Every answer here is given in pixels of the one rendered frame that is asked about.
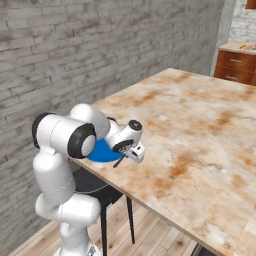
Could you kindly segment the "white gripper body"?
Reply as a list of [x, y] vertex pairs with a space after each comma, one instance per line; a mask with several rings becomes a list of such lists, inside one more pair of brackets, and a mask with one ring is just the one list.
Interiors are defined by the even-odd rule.
[[127, 156], [136, 163], [141, 163], [145, 156], [145, 146], [139, 142], [137, 146], [127, 151]]

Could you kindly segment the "blue plate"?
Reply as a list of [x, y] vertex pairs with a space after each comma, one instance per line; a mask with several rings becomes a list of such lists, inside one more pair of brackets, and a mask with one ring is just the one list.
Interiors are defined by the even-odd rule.
[[121, 159], [122, 153], [113, 152], [104, 139], [97, 140], [93, 151], [87, 156], [90, 161], [99, 163], [114, 162]]

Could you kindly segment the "dark grey cutlery piece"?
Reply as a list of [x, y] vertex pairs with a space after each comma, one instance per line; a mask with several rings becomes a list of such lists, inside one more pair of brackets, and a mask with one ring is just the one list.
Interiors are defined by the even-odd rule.
[[120, 163], [121, 161], [125, 158], [126, 156], [123, 155], [114, 165], [113, 165], [113, 168], [116, 168]]

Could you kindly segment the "black stool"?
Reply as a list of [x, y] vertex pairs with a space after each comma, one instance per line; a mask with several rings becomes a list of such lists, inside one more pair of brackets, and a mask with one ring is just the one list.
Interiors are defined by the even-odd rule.
[[200, 244], [197, 244], [194, 248], [191, 256], [216, 256], [209, 250], [207, 250], [205, 247], [201, 246]]
[[77, 169], [73, 176], [76, 183], [76, 191], [98, 199], [101, 204], [103, 256], [107, 256], [106, 209], [110, 204], [115, 204], [123, 194], [84, 168]]

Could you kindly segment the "brown wooden cupboard run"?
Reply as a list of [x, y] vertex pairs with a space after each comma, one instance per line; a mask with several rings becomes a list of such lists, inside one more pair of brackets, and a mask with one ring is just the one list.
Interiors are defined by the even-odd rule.
[[256, 44], [231, 41], [220, 46], [214, 77], [256, 86]]

